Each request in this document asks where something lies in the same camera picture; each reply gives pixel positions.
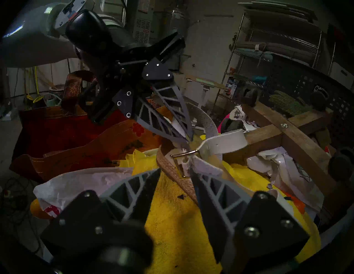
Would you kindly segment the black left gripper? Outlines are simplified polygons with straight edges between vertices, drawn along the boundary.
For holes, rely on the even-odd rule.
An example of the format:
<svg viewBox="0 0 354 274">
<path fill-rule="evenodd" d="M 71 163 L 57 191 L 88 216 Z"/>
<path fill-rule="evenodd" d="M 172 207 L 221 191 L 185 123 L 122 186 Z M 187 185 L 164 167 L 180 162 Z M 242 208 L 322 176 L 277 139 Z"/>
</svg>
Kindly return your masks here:
<svg viewBox="0 0 354 274">
<path fill-rule="evenodd" d="M 103 73 L 97 75 L 99 95 L 88 116 L 102 123 L 119 110 L 145 129 L 179 144 L 193 141 L 193 128 L 187 104 L 164 62 L 185 47 L 184 37 L 173 32 L 151 46 L 115 47 L 115 59 L 106 62 Z M 172 124 L 145 99 L 155 93 L 172 113 L 184 131 L 182 136 Z"/>
</svg>

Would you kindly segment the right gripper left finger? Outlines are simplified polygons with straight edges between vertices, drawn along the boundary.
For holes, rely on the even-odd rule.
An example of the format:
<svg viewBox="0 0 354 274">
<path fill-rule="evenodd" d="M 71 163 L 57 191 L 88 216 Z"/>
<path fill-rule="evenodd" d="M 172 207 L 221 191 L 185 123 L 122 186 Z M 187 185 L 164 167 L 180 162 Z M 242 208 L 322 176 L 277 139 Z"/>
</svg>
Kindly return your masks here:
<svg viewBox="0 0 354 274">
<path fill-rule="evenodd" d="M 98 196 L 81 192 L 46 227 L 41 240 L 53 257 L 108 246 L 127 247 L 152 257 L 153 241 L 144 230 L 161 169 L 123 179 Z"/>
</svg>

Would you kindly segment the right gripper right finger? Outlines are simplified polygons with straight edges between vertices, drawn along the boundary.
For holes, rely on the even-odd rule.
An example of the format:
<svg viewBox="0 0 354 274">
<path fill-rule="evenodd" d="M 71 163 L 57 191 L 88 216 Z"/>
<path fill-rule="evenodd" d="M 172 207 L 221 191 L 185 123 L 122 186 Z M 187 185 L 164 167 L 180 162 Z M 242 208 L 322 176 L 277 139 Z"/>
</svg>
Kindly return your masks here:
<svg viewBox="0 0 354 274">
<path fill-rule="evenodd" d="M 309 239 L 269 192 L 191 169 L 202 221 L 222 269 L 286 269 Z"/>
</svg>

